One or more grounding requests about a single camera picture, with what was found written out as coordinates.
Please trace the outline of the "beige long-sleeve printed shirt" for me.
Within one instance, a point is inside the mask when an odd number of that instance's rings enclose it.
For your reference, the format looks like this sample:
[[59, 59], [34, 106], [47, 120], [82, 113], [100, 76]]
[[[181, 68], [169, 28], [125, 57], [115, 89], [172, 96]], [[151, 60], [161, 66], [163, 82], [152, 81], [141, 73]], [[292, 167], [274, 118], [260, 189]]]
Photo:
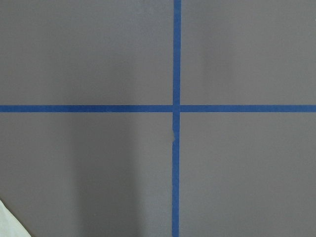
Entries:
[[31, 237], [23, 225], [0, 202], [0, 236], [1, 237]]

